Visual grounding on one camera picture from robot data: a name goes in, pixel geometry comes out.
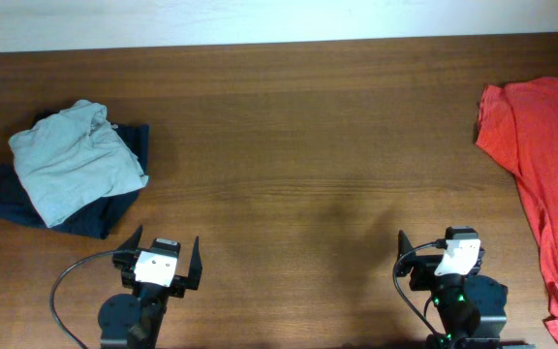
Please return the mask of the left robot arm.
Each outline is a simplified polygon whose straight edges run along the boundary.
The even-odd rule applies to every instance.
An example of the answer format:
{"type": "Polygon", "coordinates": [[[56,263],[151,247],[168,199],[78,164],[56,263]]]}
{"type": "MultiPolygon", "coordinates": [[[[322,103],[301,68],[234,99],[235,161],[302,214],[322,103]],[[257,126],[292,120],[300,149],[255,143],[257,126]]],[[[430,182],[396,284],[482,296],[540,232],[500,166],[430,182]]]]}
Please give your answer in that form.
{"type": "Polygon", "coordinates": [[[196,291],[202,278],[200,240],[195,239],[189,270],[176,273],[181,244],[156,238],[148,248],[140,248],[142,228],[125,240],[112,257],[120,271],[122,286],[130,294],[107,299],[98,314],[102,348],[151,349],[156,346],[169,299],[182,299],[196,291]]]}

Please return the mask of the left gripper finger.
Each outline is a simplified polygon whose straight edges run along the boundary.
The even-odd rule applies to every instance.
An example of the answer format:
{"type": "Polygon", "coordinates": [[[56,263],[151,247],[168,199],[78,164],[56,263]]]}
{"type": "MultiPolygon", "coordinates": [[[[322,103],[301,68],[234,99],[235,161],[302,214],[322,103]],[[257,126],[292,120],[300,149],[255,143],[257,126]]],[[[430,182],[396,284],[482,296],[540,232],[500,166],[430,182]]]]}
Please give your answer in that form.
{"type": "Polygon", "coordinates": [[[118,251],[135,252],[139,248],[140,238],[142,235],[143,226],[139,225],[135,232],[127,238],[118,248],[118,251]]]}
{"type": "Polygon", "coordinates": [[[189,264],[189,271],[186,280],[188,290],[198,290],[202,279],[202,257],[200,252],[200,238],[196,237],[192,256],[189,264]]]}

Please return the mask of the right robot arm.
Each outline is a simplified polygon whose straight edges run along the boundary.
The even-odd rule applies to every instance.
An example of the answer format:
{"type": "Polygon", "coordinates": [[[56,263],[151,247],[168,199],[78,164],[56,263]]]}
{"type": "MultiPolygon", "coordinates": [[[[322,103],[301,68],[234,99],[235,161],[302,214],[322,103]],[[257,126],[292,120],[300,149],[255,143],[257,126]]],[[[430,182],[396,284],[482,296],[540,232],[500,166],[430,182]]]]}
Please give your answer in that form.
{"type": "Polygon", "coordinates": [[[392,282],[404,303],[430,334],[424,346],[432,349],[500,348],[500,333],[507,324],[508,287],[481,275],[484,249],[479,233],[468,226],[448,227],[443,238],[413,246],[398,233],[398,254],[392,282]],[[426,311],[407,298],[398,279],[410,278],[413,292],[427,292],[427,305],[438,312],[441,332],[427,320],[426,311]]]}

